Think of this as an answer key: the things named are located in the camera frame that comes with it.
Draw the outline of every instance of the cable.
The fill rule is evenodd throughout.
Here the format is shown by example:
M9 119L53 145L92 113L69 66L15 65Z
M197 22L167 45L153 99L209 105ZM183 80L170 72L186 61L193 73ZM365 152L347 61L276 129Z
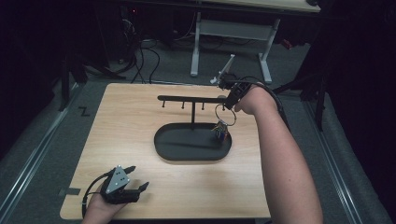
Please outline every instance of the cable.
M139 49L140 49L139 50L140 51L140 55L142 56L142 63L140 64L140 67L138 67L137 64L136 64L137 72L136 72L136 75L134 75L134 78L132 78L131 83L134 83L134 81L136 80L137 76L140 76L142 78L142 84L144 84L144 83L146 83L146 81L145 81L145 79L143 79L143 76L140 73L140 71L142 70L143 65L145 64L145 57L143 55L143 50L142 50L142 46L141 45L140 45Z
M185 38L179 39L178 41L174 41L174 44L181 47L189 47L194 45L194 40L191 39L194 35L186 36Z
M249 83L249 84L256 85L256 86L259 86L259 87L263 88L275 100L276 107L277 107L277 112L279 113L279 115L283 119L283 121L285 122L285 124L288 127L288 129L290 129L290 126L289 126L289 123L288 123L288 119L287 119L286 114L285 114L285 110L283 109L282 102L279 100L277 95L270 88L265 86L264 84L262 84L260 82L253 82L253 81L244 80L246 78L248 78L248 77L242 77L242 78L240 78L238 80L227 80L227 82L231 82L231 83Z
M156 47L156 46L158 45L158 40L156 40L156 39L146 39L146 40L143 40L143 41L141 42L140 47L142 47L142 44L143 44L144 42L150 42L150 41L153 41L154 44L153 44L152 46L150 46L150 47L144 47L144 48L142 48L142 49L152 49L152 48L154 48L154 47Z
M202 49L219 49L219 48L224 44L224 38L221 37L221 36L216 36L216 35L204 35L204 36L203 36L203 39L205 38L206 41L210 43L210 40L211 40L210 37L212 37L212 39L214 39L214 40L219 40L218 45L215 46L214 48L206 48L205 46L203 46L202 44L200 44L199 46L200 46Z
M230 38L224 38L224 42L229 43L229 44L239 45L239 46L244 46L244 45L253 44L253 43L257 42L257 40L249 39L249 40L245 40L245 42L243 42L243 43L238 43L238 42L231 41L228 39L230 39Z
M248 79L248 78L253 78L253 79L257 80L258 82L262 82L262 81L259 80L257 77L249 77L249 76L247 76L247 77L242 77L241 79L242 79L242 80L246 80L246 79Z
M135 166L130 166L127 167L124 170L125 174L129 174L134 170ZM92 183L90 184L90 186L87 188L87 190L85 191L84 197L82 198L82 203L81 203L81 213L82 213L82 217L85 217L85 214L87 213L87 201L88 201L88 195L90 194L95 194L95 193L100 193L100 192L90 192L91 188L93 187L93 185L96 184L96 182L98 182L100 179L104 178L104 177L108 177L110 175L114 174L114 171L116 170L116 168L110 170L109 172L100 175L99 177L97 177L95 180L92 181Z
M194 12L194 15L192 16L191 25L190 25L190 28L189 28L189 30L187 31L187 33L184 34L184 35L183 35L182 37L180 37L180 38L174 39L174 41L182 40L182 39L185 39L185 38L189 38L190 36L193 36L193 35L190 35L190 33L191 33L191 30L192 30L192 26L194 25L194 22L195 22L196 14L197 14L197 13Z
M90 194L91 188L93 187L96 182L98 182L100 179L109 176L110 172L100 175L97 177L93 182L90 184L90 186L87 188L87 191L85 191L84 197L82 198L82 203L81 203L81 213L82 217L85 217L85 214L87 213L87 201L88 201L88 195Z
M136 31L136 29L134 28L135 20L134 20L134 22L130 22L130 20L127 19L126 17L125 18L121 17L121 22L124 24L123 33L126 38L126 55L125 55L125 57L126 58L130 57L130 60L125 67L123 67L117 71L111 71L115 75L126 72L136 65L136 57L134 55L134 52L136 51L136 49L138 48L138 45L139 45L139 42L136 40L138 40L142 34L142 29L138 29L138 31ZM90 73L95 76L104 76L105 75L104 73L101 73L101 72L92 71L88 67L85 67L85 71L87 73Z
M158 58L157 64L155 65L154 69L152 70L152 72L149 74L149 77L148 77L148 83L149 83L149 84L152 84L152 83L151 83L152 75L153 75L154 72L157 70L158 66L160 65L160 55L159 55L157 52L155 52L154 50L152 50L152 49L147 49L147 50L149 50L149 51L155 53L155 54L157 55L157 58Z

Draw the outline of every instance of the gray floor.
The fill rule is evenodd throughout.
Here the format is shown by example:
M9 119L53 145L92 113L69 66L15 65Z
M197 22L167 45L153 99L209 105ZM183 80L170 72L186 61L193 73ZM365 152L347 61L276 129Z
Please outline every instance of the gray floor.
M255 52L260 45L260 42L243 46L228 43L219 48L213 43L202 45L200 74L190 77L191 45L174 45L169 49L158 44L152 49L160 54L161 59L152 79L154 83L210 85L209 80L227 63L231 53L236 54L231 70L233 73L240 77L262 78ZM276 88L293 80L308 50L307 45L289 50L274 45L268 57L273 77L270 87ZM148 50L143 52L145 65L141 73L148 82L157 56ZM123 74L127 79L122 82L130 82L135 72L134 68ZM116 80L90 75L86 85L75 86L75 97L62 113L58 111L61 105L60 85L55 87L55 99L32 121L7 156L0 161L0 202L16 204L7 207L8 204L3 203L1 212L4 214L1 214L0 220L5 223L79 223L62 220L59 211L64 201L64 190L71 181L102 95L110 82ZM308 161L318 187L325 223L391 223L345 138L331 100L328 97L326 99L324 132L321 133L312 122L311 105L315 102L301 102L298 93L286 91L280 98L291 132ZM81 116L83 107L89 116ZM29 160L31 155L35 156L33 160ZM27 168L36 169L23 170L26 164L32 165ZM21 182L17 179L19 176L22 179L25 177L23 180L26 185L21 186L26 189L13 189L16 183ZM14 195L17 197L12 198L14 195L9 195L10 192L16 192Z

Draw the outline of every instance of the black wire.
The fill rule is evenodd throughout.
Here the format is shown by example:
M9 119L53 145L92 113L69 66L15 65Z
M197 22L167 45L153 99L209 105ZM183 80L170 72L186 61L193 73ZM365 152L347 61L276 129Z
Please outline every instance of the black wire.
M249 39L249 40L244 40L243 43L238 43L238 42L229 40L229 38L224 38L224 42L225 43L229 43L229 44L235 44L235 45L244 46L244 45L250 44L251 42L252 43L257 42L257 40Z
M154 44L152 46L149 46L149 47L143 47L143 49L152 49L152 48L154 48L155 46L158 45L158 41L156 39L151 39L150 41L154 41Z
M114 74L120 74L120 73L126 72L126 71L130 70L131 68L133 68L133 67L135 66L135 64L136 64L136 57L135 57L135 55L133 54L133 55L131 56L131 60L128 62L128 64L127 64L125 67L123 67L123 68L121 68L120 70L117 70L117 71L115 71L115 72L113 72L113 73L114 73ZM100 73L100 72L92 71L92 70L89 69L88 67L85 67L85 71L86 71L87 73L90 73L90 74L95 75L95 76L105 76L105 74Z
M140 76L142 78L142 84L143 84L143 83L146 83L146 81L143 79L143 76L140 73L140 71L142 70L143 65L145 64L145 57L144 57L141 45L140 45L139 51L140 51L140 55L142 56L142 63L140 64L140 67L137 66L137 64L136 64L137 72L136 72L136 75L134 75L134 78L132 79L131 83L134 83L134 81L136 80L137 76Z
M85 214L87 213L87 201L88 201L88 195L89 195L89 192L91 191L91 188L93 187L94 184L96 184L96 182L98 182L100 179L102 179L108 175L109 175L109 173L106 173L106 174L103 174L103 175L97 177L95 180L92 181L90 186L87 188L87 191L85 191L84 197L82 198L82 204L81 204L82 217L85 217Z
M195 35L186 36L185 38L178 39L178 40L174 40L173 43L174 43L174 44L177 44L177 45L179 45L179 46L181 46L181 47L189 47L189 46L194 45L194 40L191 39L192 37L195 37Z
M215 41L218 40L218 41L219 41L218 45L215 46L214 48L206 48L205 46L203 46L202 44L200 44L199 46L200 46L202 49L218 49L218 48L220 48L220 47L223 45L223 43L224 43L224 38L221 37L221 36L208 36L208 35L204 35L204 36L203 36L203 39L205 38L207 42L210 42L210 40L211 40L210 37L212 37L212 39L214 39Z
M288 127L288 129L290 129L289 127L289 123L288 123L288 119L286 118L286 114L285 114L285 110L283 109L283 105L282 102L279 100L279 98L277 97L277 95L267 86L265 86L264 84L260 83L260 82L254 82L254 81L247 81L247 80L243 80L246 77L242 77L239 80L227 80L227 82L232 82L232 83L250 83L256 86L259 86L261 88L263 88L265 91L267 91L271 97L275 100L276 103L276 107L277 107L277 112L279 113L280 117L283 119L283 121L285 122L286 126Z
M155 65L154 69L152 70L152 72L149 74L149 77L148 77L148 83L151 84L152 75L157 70L158 66L160 65L160 55L152 49L146 49L146 50L153 52L155 55L157 55L157 58L158 58L157 64Z
M248 79L248 78L253 78L253 79L257 80L258 82L262 82L262 80L260 80L260 79L257 78L257 77L242 77L241 80L246 80L246 79Z

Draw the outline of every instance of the person's right arm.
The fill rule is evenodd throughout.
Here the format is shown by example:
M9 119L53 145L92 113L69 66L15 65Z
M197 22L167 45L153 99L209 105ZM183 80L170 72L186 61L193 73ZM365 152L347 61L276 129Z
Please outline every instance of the person's right arm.
M279 116L275 100L253 86L235 105L253 115L258 127L262 179L271 219L276 224L323 223L318 193L302 151Z

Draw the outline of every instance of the dark background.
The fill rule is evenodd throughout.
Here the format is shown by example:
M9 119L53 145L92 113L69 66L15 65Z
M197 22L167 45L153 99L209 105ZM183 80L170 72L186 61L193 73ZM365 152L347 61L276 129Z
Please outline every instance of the dark background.
M325 24L319 33L320 26L315 22L281 22L276 42L287 39L293 45L313 44L297 78L323 73L329 76L327 92L346 137L395 221L392 204L396 200L393 140L396 122L392 112L396 84L396 3L349 0L320 4L323 13L343 15L348 20L341 25ZM172 46L173 30L182 34L191 21L188 12L152 8L141 13L139 22L145 27L144 35L159 38L169 46ZM0 16L0 158L3 158L24 128L52 99L51 88L60 78L62 60L70 50L108 66L109 60L124 58L125 43L120 37L121 24L109 25L103 20L117 20L114 8L107 14L87 3L2 1ZM111 43L106 35L109 33L116 41L113 39ZM328 65L329 52L334 48L337 50Z

